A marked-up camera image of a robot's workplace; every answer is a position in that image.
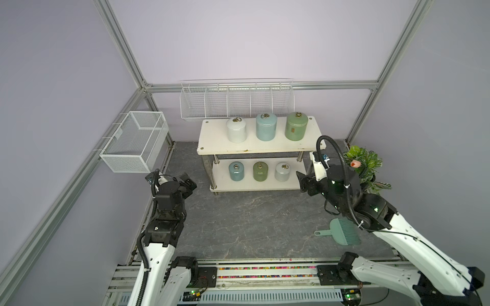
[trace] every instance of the pink flower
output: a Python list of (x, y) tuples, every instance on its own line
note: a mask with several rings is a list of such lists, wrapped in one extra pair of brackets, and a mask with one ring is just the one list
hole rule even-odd
[(360, 161), (357, 161), (357, 160), (353, 160), (350, 163), (350, 166), (353, 167), (353, 168), (359, 168), (361, 166), (361, 162)]

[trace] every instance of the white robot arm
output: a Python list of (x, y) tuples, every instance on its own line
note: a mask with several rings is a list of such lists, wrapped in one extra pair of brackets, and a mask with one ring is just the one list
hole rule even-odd
[(181, 181), (176, 178), (167, 181), (162, 176), (157, 169), (146, 177), (151, 184), (153, 212), (136, 243), (142, 265), (129, 306), (177, 305), (184, 289), (198, 281), (194, 257), (177, 257), (167, 271), (187, 216), (184, 199), (192, 194), (196, 184), (187, 174), (180, 177)]
[[(335, 148), (341, 165), (327, 165), (328, 159), (319, 147), (323, 140)], [(476, 290), (483, 286), (485, 274), (444, 254), (381, 196), (364, 193), (359, 176), (348, 169), (332, 138), (321, 136), (317, 140), (317, 151), (310, 153), (310, 159), (314, 173), (296, 173), (301, 192), (308, 192), (310, 196), (320, 193), (361, 230), (383, 239), (418, 268), (405, 271), (346, 252), (338, 264), (340, 277), (350, 275), (361, 282), (382, 285), (408, 295), (422, 305), (481, 304)]]

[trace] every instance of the white wire mesh basket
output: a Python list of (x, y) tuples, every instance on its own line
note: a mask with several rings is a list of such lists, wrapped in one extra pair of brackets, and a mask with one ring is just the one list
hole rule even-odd
[(149, 173), (168, 131), (162, 112), (129, 112), (100, 157), (113, 172)]
[(278, 117), (294, 111), (292, 82), (216, 84), (182, 87), (182, 119), (199, 121), (211, 118), (244, 117), (271, 112)]

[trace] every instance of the white shelf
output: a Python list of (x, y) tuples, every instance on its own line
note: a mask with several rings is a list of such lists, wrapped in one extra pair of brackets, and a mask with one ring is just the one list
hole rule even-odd
[[(232, 162), (241, 162), (245, 167), (245, 177), (238, 182), (230, 178), (228, 166)], [(265, 162), (269, 166), (267, 179), (263, 182), (257, 182), (253, 178), (253, 164), (256, 162)], [(275, 179), (274, 172), (277, 163), (285, 162), (291, 167), (289, 179), (280, 182)], [(247, 159), (226, 159), (220, 160), (219, 164), (213, 164), (213, 174), (216, 182), (216, 189), (213, 192), (224, 191), (261, 191), (261, 190), (295, 190), (299, 189), (299, 181), (296, 177), (296, 171), (306, 173), (303, 162), (297, 162), (296, 157), (275, 157), (275, 158), (247, 158)]]
[[(271, 141), (262, 141), (257, 138), (255, 118), (244, 118), (247, 139), (241, 143), (233, 143), (228, 140), (226, 135), (226, 121), (228, 119), (205, 119), (202, 121), (197, 153), (199, 155), (213, 155), (315, 151), (317, 139), (321, 136), (321, 132), (315, 117), (308, 116), (308, 118), (310, 120), (306, 126), (305, 136), (300, 141), (291, 141), (286, 138), (284, 134), (286, 117), (277, 118), (276, 136)], [(322, 141), (320, 148), (325, 148), (324, 141)]]

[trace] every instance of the artificial plant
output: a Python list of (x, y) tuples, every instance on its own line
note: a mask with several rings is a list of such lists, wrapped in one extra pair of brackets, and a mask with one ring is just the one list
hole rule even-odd
[(361, 186), (365, 192), (379, 194), (382, 189), (392, 188), (390, 184), (375, 181), (375, 174), (378, 172), (376, 168), (383, 165), (383, 160), (375, 152), (353, 145), (348, 152), (344, 153), (343, 157), (345, 163), (353, 166), (359, 174)]

